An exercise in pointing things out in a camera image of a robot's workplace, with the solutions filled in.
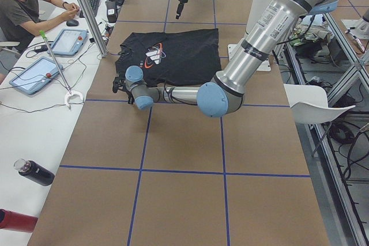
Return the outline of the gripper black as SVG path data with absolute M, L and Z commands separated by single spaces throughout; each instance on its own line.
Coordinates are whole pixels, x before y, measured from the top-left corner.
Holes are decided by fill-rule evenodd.
M 179 4 L 176 10 L 176 17 L 175 17 L 177 20 L 180 19 L 183 8 L 184 8 L 184 4 L 187 3 L 187 0 L 178 0 L 178 1 L 179 1 Z

